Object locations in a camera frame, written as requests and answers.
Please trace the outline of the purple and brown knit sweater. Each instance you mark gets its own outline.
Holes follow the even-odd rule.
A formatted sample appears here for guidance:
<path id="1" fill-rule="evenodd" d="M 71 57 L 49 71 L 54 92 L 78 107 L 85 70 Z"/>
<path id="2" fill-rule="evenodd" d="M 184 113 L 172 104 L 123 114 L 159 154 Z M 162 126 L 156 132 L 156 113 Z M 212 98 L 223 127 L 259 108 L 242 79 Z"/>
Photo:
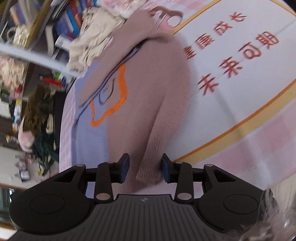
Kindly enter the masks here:
<path id="1" fill-rule="evenodd" d="M 159 164 L 188 108 L 191 74 L 185 51 L 148 11 L 136 11 L 75 83 L 72 164 L 88 168 L 130 158 L 117 194 L 162 180 Z"/>

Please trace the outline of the pink checkered cartoon mat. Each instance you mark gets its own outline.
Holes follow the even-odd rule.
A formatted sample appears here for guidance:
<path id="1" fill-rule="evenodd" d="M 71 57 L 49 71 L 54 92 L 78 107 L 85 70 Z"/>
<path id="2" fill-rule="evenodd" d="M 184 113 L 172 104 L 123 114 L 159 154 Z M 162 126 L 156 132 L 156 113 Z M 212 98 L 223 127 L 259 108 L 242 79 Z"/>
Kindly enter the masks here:
<path id="1" fill-rule="evenodd" d="M 164 154 L 216 165 L 261 189 L 293 175 L 295 12 L 283 1 L 149 1 L 139 11 L 178 39 L 190 68 L 188 108 Z M 63 110 L 60 171 L 76 165 L 76 81 Z M 162 177 L 134 194 L 174 192 Z"/>

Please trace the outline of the pink plush hat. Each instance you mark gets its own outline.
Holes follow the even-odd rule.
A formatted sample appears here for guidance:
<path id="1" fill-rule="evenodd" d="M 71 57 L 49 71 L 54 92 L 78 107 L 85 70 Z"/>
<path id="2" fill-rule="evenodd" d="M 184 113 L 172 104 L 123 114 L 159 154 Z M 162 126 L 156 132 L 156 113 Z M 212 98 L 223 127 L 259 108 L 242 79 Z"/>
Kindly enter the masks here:
<path id="1" fill-rule="evenodd" d="M 26 153 L 32 153 L 32 146 L 35 141 L 35 136 L 31 131 L 23 131 L 24 118 L 18 130 L 18 142 L 22 150 Z"/>

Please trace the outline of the olive green jacket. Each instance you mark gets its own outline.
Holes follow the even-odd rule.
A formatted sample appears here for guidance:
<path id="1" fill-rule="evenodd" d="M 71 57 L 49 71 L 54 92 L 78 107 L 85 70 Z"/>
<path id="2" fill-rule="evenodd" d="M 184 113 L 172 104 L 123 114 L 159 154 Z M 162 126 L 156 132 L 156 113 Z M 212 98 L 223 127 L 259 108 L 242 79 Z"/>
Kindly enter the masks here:
<path id="1" fill-rule="evenodd" d="M 43 128 L 49 114 L 53 112 L 54 100 L 51 90 L 37 85 L 35 91 L 29 96 L 23 117 L 23 132 L 30 131 L 36 136 Z"/>

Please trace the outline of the red bottle white cap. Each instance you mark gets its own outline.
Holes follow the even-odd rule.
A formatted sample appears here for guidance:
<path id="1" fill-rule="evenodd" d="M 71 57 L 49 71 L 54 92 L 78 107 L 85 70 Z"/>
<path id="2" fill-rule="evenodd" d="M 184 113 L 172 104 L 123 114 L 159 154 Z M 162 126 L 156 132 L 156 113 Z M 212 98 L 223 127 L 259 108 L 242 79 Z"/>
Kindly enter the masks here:
<path id="1" fill-rule="evenodd" d="M 43 76 L 40 76 L 40 80 L 43 80 L 44 82 L 46 83 L 49 83 L 49 84 L 52 84 L 52 85 L 55 85 L 59 88 L 61 88 L 63 85 L 62 85 L 62 82 L 60 81 L 57 81 L 55 79 L 52 79 L 52 78 L 48 78 L 48 77 L 43 77 Z"/>

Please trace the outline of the cream crumpled garment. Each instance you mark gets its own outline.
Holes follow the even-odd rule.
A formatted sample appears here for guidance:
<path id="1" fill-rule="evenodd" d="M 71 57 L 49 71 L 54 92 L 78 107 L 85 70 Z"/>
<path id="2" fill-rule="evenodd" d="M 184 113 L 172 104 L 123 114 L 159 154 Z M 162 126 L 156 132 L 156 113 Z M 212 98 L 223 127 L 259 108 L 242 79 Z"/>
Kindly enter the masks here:
<path id="1" fill-rule="evenodd" d="M 98 57 L 111 38 L 111 33 L 121 27 L 125 20 L 113 16 L 103 8 L 93 7 L 83 11 L 79 36 L 70 44 L 69 70 L 83 71 Z"/>

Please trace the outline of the row of colourful books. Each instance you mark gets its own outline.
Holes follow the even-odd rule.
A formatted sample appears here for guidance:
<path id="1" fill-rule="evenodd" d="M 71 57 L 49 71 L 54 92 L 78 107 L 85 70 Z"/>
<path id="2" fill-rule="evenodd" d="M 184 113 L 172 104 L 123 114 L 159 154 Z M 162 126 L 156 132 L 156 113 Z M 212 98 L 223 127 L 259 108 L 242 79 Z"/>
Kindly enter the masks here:
<path id="1" fill-rule="evenodd" d="M 96 1 L 52 1 L 46 18 L 45 37 L 48 55 L 52 56 L 59 37 L 73 40 L 79 36 L 82 14 L 96 6 Z"/>

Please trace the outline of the white bookshelf frame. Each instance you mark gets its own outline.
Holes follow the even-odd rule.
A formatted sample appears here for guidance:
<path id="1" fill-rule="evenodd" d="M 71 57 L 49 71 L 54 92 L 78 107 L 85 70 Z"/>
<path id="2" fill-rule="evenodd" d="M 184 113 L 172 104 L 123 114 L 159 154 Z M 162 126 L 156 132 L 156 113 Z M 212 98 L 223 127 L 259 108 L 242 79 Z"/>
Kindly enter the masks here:
<path id="1" fill-rule="evenodd" d="M 67 69 L 66 64 L 59 60 L 55 60 L 47 55 L 19 48 L 7 43 L 1 42 L 1 53 L 23 59 L 25 61 L 46 67 L 48 69 L 60 71 L 72 77 L 77 77 L 79 75 L 77 71 L 71 71 Z"/>

